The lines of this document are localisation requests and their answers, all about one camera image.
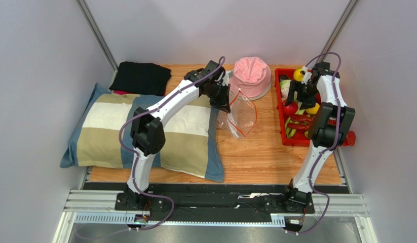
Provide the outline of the red pomegranate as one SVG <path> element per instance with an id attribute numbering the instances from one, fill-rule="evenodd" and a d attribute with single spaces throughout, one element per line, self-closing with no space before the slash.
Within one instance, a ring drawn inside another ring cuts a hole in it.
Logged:
<path id="1" fill-rule="evenodd" d="M 286 105 L 286 103 L 284 103 L 282 110 L 285 116 L 294 115 L 298 111 L 298 104 L 296 102 L 292 102 L 289 105 Z"/>

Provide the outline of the clear orange-zip bag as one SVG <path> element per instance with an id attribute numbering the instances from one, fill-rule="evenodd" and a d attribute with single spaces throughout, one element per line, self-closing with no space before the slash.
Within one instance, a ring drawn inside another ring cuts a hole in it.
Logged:
<path id="1" fill-rule="evenodd" d="M 217 119 L 217 127 L 229 132 L 235 139 L 246 138 L 256 125 L 258 112 L 255 103 L 239 88 L 230 95 L 231 112 L 221 111 Z"/>

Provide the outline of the white cauliflower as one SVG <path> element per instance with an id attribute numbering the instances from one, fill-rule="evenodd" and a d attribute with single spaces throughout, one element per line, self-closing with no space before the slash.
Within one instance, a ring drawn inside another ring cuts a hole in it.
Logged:
<path id="1" fill-rule="evenodd" d="M 285 79 L 279 82 L 280 93 L 283 100 L 286 99 L 289 95 L 290 83 L 290 79 Z"/>

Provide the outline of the yellow lemon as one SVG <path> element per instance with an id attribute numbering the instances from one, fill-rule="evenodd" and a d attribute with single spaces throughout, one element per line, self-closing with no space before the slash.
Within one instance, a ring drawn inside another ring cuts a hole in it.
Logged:
<path id="1" fill-rule="evenodd" d="M 293 73 L 293 79 L 297 82 L 302 82 L 304 75 L 305 75 L 305 71 L 302 70 L 302 68 L 298 68 L 294 71 Z"/>

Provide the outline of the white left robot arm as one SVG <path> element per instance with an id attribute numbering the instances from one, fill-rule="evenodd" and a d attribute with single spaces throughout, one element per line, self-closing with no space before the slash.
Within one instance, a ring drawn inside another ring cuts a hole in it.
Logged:
<path id="1" fill-rule="evenodd" d="M 117 195 L 116 209 L 143 209 L 149 198 L 155 197 L 146 192 L 149 174 L 155 156 L 166 142 L 164 127 L 176 113 L 202 95 L 210 99 L 212 108 L 230 113 L 230 85 L 223 83 L 224 62 L 222 56 L 218 62 L 209 61 L 205 68 L 188 72 L 160 102 L 147 109 L 136 108 L 133 117 L 120 128 L 119 143 L 134 158 L 126 188 Z"/>

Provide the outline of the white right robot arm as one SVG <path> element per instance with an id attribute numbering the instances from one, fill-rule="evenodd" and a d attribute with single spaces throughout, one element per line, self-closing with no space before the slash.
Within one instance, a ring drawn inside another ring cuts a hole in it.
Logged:
<path id="1" fill-rule="evenodd" d="M 328 62 L 316 63 L 311 70 L 303 67 L 301 74 L 301 81 L 290 82 L 286 104 L 298 101 L 303 108 L 312 108 L 316 105 L 317 95 L 320 95 L 321 104 L 310 124 L 308 154 L 297 175 L 285 188 L 282 207 L 288 212 L 304 210 L 310 204 L 313 185 L 322 166 L 344 143 L 355 117 L 355 109 L 343 100 L 340 75 L 337 70 L 330 69 Z"/>

